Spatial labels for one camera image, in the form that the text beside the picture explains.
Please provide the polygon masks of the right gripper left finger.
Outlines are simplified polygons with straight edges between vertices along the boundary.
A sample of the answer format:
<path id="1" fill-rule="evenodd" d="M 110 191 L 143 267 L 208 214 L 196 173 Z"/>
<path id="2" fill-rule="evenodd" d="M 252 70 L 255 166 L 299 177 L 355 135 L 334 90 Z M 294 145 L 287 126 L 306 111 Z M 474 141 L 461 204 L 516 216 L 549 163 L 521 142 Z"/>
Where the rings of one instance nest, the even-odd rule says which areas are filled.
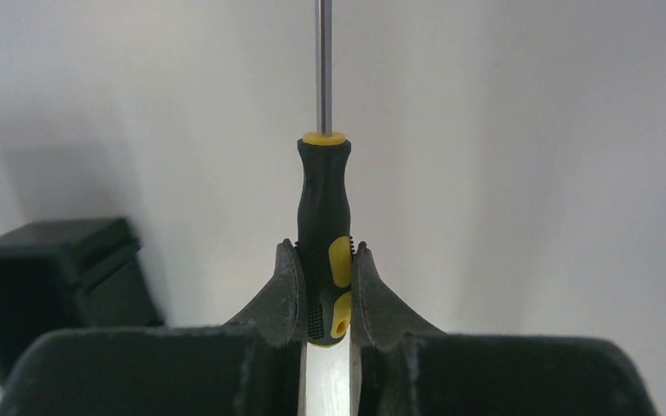
<path id="1" fill-rule="evenodd" d="M 290 240 L 277 245 L 269 281 L 226 323 L 252 326 L 273 346 L 307 341 L 307 289 L 302 265 Z"/>

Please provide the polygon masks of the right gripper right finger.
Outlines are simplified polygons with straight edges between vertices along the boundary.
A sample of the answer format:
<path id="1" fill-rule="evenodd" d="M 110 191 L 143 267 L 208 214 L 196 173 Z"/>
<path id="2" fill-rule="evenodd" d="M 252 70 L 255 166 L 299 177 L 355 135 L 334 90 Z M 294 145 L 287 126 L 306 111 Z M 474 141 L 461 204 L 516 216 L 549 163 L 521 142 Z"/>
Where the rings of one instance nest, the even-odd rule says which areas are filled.
<path id="1" fill-rule="evenodd" d="M 361 241 L 352 260 L 351 344 L 390 350 L 407 335 L 443 335 L 381 278 L 372 250 Z"/>

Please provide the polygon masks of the black yellow screwdriver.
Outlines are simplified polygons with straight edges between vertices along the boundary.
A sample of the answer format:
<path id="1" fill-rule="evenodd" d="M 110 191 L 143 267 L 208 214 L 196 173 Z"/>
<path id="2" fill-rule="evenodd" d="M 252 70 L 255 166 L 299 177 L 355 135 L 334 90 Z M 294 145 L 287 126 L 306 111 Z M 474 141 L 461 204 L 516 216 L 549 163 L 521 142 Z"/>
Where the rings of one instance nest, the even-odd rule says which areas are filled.
<path id="1" fill-rule="evenodd" d="M 352 239 L 345 188 L 351 144 L 333 128 L 332 3 L 315 3 L 315 131 L 297 143 L 304 180 L 297 210 L 297 254 L 307 287 L 307 333 L 318 346 L 337 344 L 351 317 Z"/>

